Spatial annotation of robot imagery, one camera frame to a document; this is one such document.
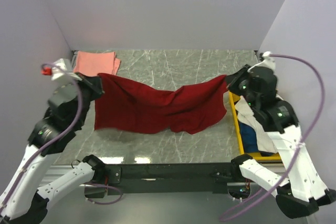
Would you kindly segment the red t shirt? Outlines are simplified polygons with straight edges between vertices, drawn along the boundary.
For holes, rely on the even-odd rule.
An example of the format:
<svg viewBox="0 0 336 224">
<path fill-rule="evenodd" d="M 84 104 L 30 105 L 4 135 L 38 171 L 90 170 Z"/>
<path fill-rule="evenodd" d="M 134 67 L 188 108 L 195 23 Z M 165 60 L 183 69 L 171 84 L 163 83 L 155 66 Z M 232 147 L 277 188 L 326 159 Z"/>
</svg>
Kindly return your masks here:
<svg viewBox="0 0 336 224">
<path fill-rule="evenodd" d="M 155 134 L 195 134 L 218 123 L 226 114 L 225 75 L 208 82 L 157 90 L 146 84 L 107 73 L 99 74 L 104 94 L 95 101 L 95 130 Z"/>
</svg>

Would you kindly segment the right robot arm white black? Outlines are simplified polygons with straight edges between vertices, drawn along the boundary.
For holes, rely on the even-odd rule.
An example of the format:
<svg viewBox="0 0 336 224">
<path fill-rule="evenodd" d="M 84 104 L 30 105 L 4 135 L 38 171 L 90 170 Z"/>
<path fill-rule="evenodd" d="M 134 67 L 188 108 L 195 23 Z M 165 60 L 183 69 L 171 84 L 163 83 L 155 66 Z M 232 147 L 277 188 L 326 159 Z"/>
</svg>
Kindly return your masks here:
<svg viewBox="0 0 336 224">
<path fill-rule="evenodd" d="M 253 117 L 274 143 L 286 169 L 285 177 L 270 171 L 248 154 L 231 161 L 235 181 L 249 179 L 275 197 L 290 219 L 309 216 L 319 207 L 335 202 L 335 190 L 318 175 L 302 141 L 293 107 L 277 94 L 277 77 L 269 67 L 245 65 L 225 78 L 228 90 L 245 99 Z"/>
</svg>

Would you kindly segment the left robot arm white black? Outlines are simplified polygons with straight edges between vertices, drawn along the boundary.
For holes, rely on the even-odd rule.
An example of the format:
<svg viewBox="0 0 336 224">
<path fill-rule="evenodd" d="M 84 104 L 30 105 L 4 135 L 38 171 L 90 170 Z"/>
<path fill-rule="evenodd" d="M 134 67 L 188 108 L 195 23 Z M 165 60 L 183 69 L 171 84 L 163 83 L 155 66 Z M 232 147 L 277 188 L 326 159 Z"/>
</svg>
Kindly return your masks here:
<svg viewBox="0 0 336 224">
<path fill-rule="evenodd" d="M 1 195 L 1 223 L 41 223 L 48 210 L 76 187 L 104 179 L 105 163 L 89 155 L 57 180 L 40 186 L 50 166 L 82 129 L 91 101 L 104 94 L 100 77 L 76 75 L 78 80 L 53 92 L 44 117 L 29 136 L 24 157 Z"/>
</svg>

